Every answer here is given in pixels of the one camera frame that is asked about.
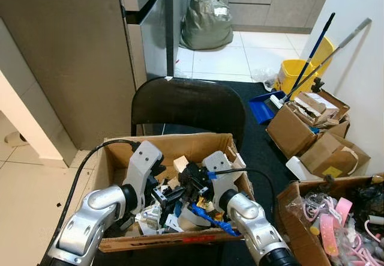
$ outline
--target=black carpet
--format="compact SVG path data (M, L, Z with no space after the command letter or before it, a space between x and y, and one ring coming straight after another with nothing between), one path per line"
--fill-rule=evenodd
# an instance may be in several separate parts
M271 177L276 193L280 193L285 189L289 181L296 180L296 177L285 167L287 159L271 141L271 138L265 131L266 126L257 124L249 108L248 101L251 98L266 93L263 85L261 83L228 81L217 81L217 83L234 89L242 98L247 112L244 141L240 150L241 157L248 168L258 169ZM196 129L178 125L166 125L164 129L164 134L197 132ZM267 218L271 221L272 196L268 182L257 173L249 173L248 176L253 183L256 201L265 209ZM93 265L196 266L196 264L248 266L254 265L254 261L245 243L243 241L236 241L210 246L174 246L108 254L99 251Z

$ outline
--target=green garbage bag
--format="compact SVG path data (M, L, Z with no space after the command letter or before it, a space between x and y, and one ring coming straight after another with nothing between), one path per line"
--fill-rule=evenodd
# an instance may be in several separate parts
M232 42L232 16L223 0L191 0L181 26L182 47L214 49Z

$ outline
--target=blue dustpan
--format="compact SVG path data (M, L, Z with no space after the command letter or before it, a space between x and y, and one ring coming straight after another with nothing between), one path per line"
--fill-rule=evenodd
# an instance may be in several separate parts
M285 93L283 91L271 92L252 98L249 101L252 113L259 125L270 121L275 116L272 110L270 110L270 108L264 103L264 101L269 99L271 95L275 95L276 98L281 99L284 98Z

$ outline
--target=mop handle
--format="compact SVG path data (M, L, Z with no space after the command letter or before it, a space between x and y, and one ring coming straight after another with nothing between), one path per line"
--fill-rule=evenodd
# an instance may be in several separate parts
M293 92L295 92L302 84L304 84L310 77L313 76L314 73L318 71L323 65L331 59L340 49L342 49L346 44L348 44L353 38L356 37L356 35L363 30L367 25L369 25L372 22L370 18L366 18L364 21L361 22L361 24L347 37L345 38L340 45L328 56L325 58L323 62L320 63L303 81L299 83L294 89L291 90L291 92L288 93L284 98L282 98L280 101L285 102L289 99L290 96L292 96Z
M330 26L330 24L331 24L332 19L334 18L334 16L335 16L335 13L333 12L333 13L330 15L328 21L325 23L325 26L324 26L324 28L323 28L323 30L322 30L322 32L321 32L319 38L317 39L316 44L314 45L314 47L313 47L313 49L312 49L312 52L310 53L310 56L308 57L307 61L305 62L304 67L302 68L302 70L301 70L301 72L300 72L298 78L296 79L295 84L293 85L292 89L294 89L294 87L296 87L296 86L298 85L298 83L300 82L300 80L301 80L302 76L304 75L306 69L308 68L308 65L310 64L310 62L311 62L311 60L312 60L314 54L316 53L317 48L320 46L320 43L321 43L321 41L323 40L323 37L324 37L324 35L325 35L325 32L328 30L328 28L329 28L329 26Z

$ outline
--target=yellow sticker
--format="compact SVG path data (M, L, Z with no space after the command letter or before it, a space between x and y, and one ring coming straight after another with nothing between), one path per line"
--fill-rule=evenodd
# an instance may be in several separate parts
M325 170L322 174L323 174L324 176L330 174L332 177L336 178L336 177L340 176L341 173L343 173L343 171L340 171L339 169L330 166L330 167L329 167L327 170Z

